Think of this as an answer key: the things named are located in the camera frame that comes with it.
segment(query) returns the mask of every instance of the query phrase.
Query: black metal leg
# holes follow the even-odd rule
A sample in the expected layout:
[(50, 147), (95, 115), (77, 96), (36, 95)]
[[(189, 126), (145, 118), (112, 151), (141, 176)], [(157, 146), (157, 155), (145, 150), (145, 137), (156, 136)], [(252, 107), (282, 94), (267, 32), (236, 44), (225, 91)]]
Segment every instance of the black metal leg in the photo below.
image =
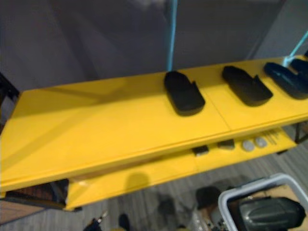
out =
[(297, 143), (297, 140), (299, 140), (299, 134), (300, 134), (300, 123), (296, 124), (296, 129), (295, 129), (295, 143)]

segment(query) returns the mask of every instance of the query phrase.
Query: black tray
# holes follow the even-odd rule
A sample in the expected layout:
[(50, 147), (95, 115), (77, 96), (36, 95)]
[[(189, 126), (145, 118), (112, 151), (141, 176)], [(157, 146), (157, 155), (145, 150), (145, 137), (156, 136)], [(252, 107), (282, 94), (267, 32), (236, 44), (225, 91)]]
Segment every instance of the black tray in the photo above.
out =
[(191, 116), (203, 109), (205, 100), (196, 83), (190, 83), (186, 75), (177, 71), (167, 72), (164, 84), (169, 100), (179, 115)]
[(235, 66), (224, 67), (222, 77), (233, 92), (248, 106), (262, 105), (273, 96), (258, 76), (252, 78), (247, 72)]
[(308, 98), (308, 80), (301, 73), (296, 75), (288, 68), (276, 63), (266, 63), (264, 71), (293, 98)]

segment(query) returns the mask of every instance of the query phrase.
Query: gray carpet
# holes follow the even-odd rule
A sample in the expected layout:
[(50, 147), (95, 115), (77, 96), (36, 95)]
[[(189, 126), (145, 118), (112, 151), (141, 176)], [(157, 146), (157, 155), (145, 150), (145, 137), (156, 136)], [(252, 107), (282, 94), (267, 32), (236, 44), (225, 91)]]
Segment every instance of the gray carpet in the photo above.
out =
[[(294, 128), (286, 127), (294, 137)], [(172, 231), (190, 225), (198, 188), (215, 185), (221, 190), (277, 172), (287, 173), (308, 192), (308, 142), (283, 155), (270, 154), (228, 167), (174, 180), (158, 186), (97, 202), (79, 212), (45, 210), (2, 225), (0, 231), (82, 231), (94, 217), (108, 210), (102, 230), (118, 227), (118, 216), (127, 213), (133, 231)]]

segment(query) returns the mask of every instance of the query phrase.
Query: black plastic piece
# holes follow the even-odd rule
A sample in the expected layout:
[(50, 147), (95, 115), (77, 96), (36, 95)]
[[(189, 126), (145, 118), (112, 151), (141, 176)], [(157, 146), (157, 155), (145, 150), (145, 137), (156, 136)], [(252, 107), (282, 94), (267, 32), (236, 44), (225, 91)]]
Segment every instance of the black plastic piece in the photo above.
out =
[(205, 155), (205, 154), (208, 154), (208, 152), (209, 152), (207, 145), (195, 147), (195, 148), (192, 149), (192, 151), (196, 156)]
[(248, 106), (262, 105), (273, 96), (258, 76), (252, 78), (247, 72), (235, 66), (224, 67), (222, 76), (232, 91)]
[(308, 98), (308, 79), (301, 73), (296, 75), (288, 68), (276, 63), (266, 63), (264, 71), (291, 97)]
[(300, 59), (293, 59), (290, 66), (298, 71), (299, 73), (305, 75), (308, 78), (308, 62)]
[(205, 100), (196, 83), (190, 83), (186, 75), (170, 71), (164, 82), (171, 104), (179, 115), (194, 115), (203, 109)]
[(300, 203), (286, 197), (246, 200), (239, 203), (246, 231), (282, 231), (299, 227), (306, 213)]
[(233, 150), (235, 148), (234, 140), (226, 140), (217, 143), (218, 148)]

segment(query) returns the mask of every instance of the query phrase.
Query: yellow table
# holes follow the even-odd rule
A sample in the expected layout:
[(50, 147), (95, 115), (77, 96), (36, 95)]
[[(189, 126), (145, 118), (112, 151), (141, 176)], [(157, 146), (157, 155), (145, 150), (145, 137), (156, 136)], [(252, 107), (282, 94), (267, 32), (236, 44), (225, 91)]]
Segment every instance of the yellow table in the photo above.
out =
[[(289, 97), (267, 77), (262, 67), (268, 61), (282, 58), (181, 70), (206, 100), (189, 117), (178, 116), (168, 101), (165, 73), (25, 91), (2, 132), (0, 191), (114, 170), (307, 119), (308, 100)], [(221, 78), (225, 65), (259, 74), (273, 98), (244, 105)], [(211, 168), (223, 165), (216, 161)]]

